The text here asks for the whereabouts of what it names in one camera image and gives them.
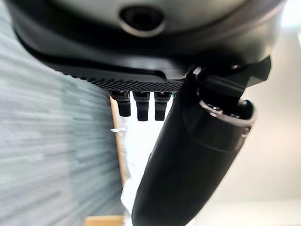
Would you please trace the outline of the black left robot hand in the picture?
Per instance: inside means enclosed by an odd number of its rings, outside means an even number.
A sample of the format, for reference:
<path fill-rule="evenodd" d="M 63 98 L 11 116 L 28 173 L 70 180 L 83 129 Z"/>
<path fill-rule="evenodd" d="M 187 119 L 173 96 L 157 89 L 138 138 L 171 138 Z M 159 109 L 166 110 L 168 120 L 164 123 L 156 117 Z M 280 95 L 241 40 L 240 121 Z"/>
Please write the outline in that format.
<path fill-rule="evenodd" d="M 20 44 L 44 65 L 109 91 L 121 116 L 150 93 L 164 125 L 139 183 L 135 226 L 183 226 L 205 206 L 257 111 L 284 0 L 7 0 Z"/>

